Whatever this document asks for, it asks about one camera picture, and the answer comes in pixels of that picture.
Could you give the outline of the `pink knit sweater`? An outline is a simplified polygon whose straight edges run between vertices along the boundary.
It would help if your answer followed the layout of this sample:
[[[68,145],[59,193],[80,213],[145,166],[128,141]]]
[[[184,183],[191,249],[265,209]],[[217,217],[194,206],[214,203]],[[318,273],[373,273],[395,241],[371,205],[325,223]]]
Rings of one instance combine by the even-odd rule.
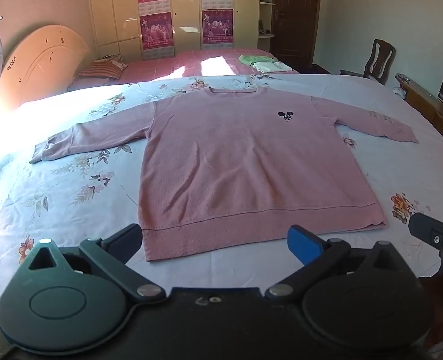
[[[34,163],[146,139],[139,223],[148,261],[284,238],[381,228],[385,216],[337,132],[415,142],[374,111],[276,90],[203,88],[73,125]]]

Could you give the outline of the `wooden tv cabinet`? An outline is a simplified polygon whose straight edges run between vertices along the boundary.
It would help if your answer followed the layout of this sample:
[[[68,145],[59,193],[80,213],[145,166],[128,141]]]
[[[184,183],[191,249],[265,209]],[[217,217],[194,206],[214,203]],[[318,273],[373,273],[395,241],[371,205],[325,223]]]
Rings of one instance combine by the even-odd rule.
[[[405,91],[405,101],[443,136],[443,103],[409,77],[397,73],[395,78]]]

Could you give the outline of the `dark wooden chair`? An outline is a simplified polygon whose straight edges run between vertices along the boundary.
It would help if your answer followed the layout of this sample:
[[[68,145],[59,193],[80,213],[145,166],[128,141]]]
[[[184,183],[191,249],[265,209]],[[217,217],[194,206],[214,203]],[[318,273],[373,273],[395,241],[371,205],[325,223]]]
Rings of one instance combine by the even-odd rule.
[[[375,39],[364,72],[356,73],[340,69],[339,73],[346,76],[356,76],[375,80],[384,86],[387,83],[389,71],[395,57],[396,48],[391,43],[382,39]]]

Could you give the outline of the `striped orange pillow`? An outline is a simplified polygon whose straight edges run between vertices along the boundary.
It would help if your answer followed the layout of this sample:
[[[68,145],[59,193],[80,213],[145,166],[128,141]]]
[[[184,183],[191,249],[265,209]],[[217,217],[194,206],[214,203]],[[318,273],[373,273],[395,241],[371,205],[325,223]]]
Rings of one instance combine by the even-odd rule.
[[[78,75],[79,77],[118,80],[127,67],[128,65],[126,63],[117,59],[100,59],[89,64]]]

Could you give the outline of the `pale folded cloth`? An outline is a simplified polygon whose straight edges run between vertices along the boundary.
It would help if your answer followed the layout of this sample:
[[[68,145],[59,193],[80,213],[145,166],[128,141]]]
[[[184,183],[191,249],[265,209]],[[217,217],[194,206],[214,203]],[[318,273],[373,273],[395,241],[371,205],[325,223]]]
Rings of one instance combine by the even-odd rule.
[[[257,70],[257,72],[268,74],[268,73],[279,73],[279,72],[292,72],[293,69],[282,63],[280,61],[257,61],[252,64],[252,68]]]

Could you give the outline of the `peach wooden headboard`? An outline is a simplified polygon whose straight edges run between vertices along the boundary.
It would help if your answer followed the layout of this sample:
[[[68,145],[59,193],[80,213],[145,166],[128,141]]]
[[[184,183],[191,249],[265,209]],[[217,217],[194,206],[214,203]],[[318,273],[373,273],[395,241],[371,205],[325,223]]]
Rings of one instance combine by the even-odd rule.
[[[92,60],[85,40],[70,28],[50,24],[36,29],[9,55],[0,76],[0,107],[64,93]]]

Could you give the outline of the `green folded cloth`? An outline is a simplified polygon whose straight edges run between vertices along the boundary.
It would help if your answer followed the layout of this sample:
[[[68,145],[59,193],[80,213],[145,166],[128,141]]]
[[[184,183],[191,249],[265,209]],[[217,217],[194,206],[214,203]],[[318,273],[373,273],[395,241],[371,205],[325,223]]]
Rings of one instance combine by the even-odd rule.
[[[275,57],[267,55],[240,55],[239,61],[247,66],[252,66],[254,63],[265,63],[275,61]]]

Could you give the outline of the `pink checkered bedspread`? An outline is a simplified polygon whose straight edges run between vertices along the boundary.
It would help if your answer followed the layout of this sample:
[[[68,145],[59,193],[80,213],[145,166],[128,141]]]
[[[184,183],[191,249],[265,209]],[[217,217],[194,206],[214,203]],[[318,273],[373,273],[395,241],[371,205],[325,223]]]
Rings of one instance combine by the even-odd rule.
[[[168,80],[181,77],[218,77],[232,75],[257,75],[252,66],[240,63],[240,55],[267,55],[271,53],[262,49],[208,49],[198,51],[185,51],[173,58],[153,60],[139,60],[126,63],[121,78],[112,80],[108,78],[77,77],[68,86],[67,91],[109,85],[123,85],[153,80]],[[121,55],[107,56],[102,59],[117,59],[121,62]]]

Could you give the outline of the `lower left magenta poster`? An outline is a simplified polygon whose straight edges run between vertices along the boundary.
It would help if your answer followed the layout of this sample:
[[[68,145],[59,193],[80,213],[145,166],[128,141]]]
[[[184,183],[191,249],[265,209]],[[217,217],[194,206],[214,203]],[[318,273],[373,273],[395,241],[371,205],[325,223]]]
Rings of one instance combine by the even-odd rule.
[[[170,12],[139,17],[144,60],[174,57],[173,26]]]

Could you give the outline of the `lower right magenta poster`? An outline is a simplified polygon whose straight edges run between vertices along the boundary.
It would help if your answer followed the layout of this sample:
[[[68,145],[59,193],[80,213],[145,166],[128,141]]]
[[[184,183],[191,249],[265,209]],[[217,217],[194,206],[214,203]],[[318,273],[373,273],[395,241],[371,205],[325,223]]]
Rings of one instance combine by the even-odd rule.
[[[233,10],[202,11],[202,49],[232,48]]]

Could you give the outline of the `cream wardrobe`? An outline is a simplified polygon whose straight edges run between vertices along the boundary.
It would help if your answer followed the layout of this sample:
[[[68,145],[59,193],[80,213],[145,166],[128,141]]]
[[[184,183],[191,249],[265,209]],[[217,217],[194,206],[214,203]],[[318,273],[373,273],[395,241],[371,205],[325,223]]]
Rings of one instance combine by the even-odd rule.
[[[174,56],[202,50],[201,0],[170,3]],[[233,0],[232,48],[258,47],[260,4],[260,0]],[[101,56],[119,54],[127,62],[143,59],[138,0],[90,0],[90,9]]]

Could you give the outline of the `dark wooden door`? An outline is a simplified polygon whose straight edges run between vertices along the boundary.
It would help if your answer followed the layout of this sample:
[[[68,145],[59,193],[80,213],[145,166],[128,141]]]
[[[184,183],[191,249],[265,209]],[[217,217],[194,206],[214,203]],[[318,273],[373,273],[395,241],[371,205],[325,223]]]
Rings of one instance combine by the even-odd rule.
[[[321,0],[274,0],[270,52],[299,73],[313,64]]]

